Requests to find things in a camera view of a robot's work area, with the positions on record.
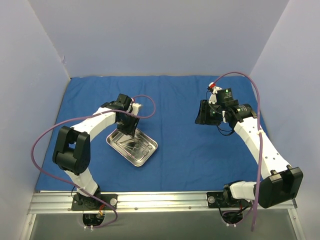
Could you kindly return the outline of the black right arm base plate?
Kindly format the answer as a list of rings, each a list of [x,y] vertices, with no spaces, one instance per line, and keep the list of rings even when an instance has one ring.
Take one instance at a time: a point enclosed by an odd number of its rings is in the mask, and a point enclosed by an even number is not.
[[[207,206],[210,209],[251,207],[252,203],[244,199],[228,199],[223,191],[209,191],[206,193]]]

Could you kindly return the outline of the blue surgical drape cloth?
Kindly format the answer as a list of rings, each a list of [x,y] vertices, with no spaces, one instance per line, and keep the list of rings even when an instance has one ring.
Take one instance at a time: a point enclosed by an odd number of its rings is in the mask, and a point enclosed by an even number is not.
[[[257,163],[237,134],[223,136],[212,125],[195,124],[208,84],[231,88],[241,104],[257,107],[243,76],[74,77],[57,122],[89,116],[119,94],[142,104],[138,128],[157,142],[155,153],[136,167],[107,144],[110,126],[91,142],[89,171],[104,192],[216,191],[234,181],[255,181]]]

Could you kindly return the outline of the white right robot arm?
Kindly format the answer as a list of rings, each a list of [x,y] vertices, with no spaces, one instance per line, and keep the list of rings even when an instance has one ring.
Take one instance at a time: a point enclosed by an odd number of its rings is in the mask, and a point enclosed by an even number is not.
[[[258,121],[257,114],[249,104],[215,105],[201,100],[195,123],[219,126],[227,123],[245,143],[258,165],[256,181],[238,180],[224,185],[222,200],[234,206],[240,200],[257,201],[264,209],[297,197],[303,172],[292,167],[274,147]]]

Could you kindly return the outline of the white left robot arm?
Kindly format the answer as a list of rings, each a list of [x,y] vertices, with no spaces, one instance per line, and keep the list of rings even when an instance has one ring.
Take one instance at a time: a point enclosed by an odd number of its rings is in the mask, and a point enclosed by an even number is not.
[[[118,124],[128,131],[125,134],[134,136],[142,105],[130,103],[128,108],[106,103],[90,117],[71,127],[63,126],[58,131],[52,156],[58,165],[76,185],[77,192],[83,195],[83,204],[90,210],[100,206],[101,197],[98,194],[98,184],[93,179],[89,164],[91,160],[91,141],[107,127]]]

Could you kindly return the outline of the stainless steel instrument tray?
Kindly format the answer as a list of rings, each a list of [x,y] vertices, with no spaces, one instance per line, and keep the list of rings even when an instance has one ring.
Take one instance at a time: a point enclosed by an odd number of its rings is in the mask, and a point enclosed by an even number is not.
[[[158,143],[138,128],[134,137],[116,129],[106,142],[135,167],[141,167],[158,148]]]

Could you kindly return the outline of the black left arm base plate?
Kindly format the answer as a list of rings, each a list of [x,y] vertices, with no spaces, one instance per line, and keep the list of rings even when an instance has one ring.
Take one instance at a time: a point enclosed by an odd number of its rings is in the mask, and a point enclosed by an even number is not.
[[[102,193],[97,197],[103,200],[104,202],[108,203],[114,209],[117,208],[117,202],[118,202],[117,194]],[[103,203],[101,203],[100,201],[92,197],[84,196],[80,193],[76,193],[75,195],[73,195],[71,210],[72,211],[94,211],[94,210],[99,210],[102,205]]]

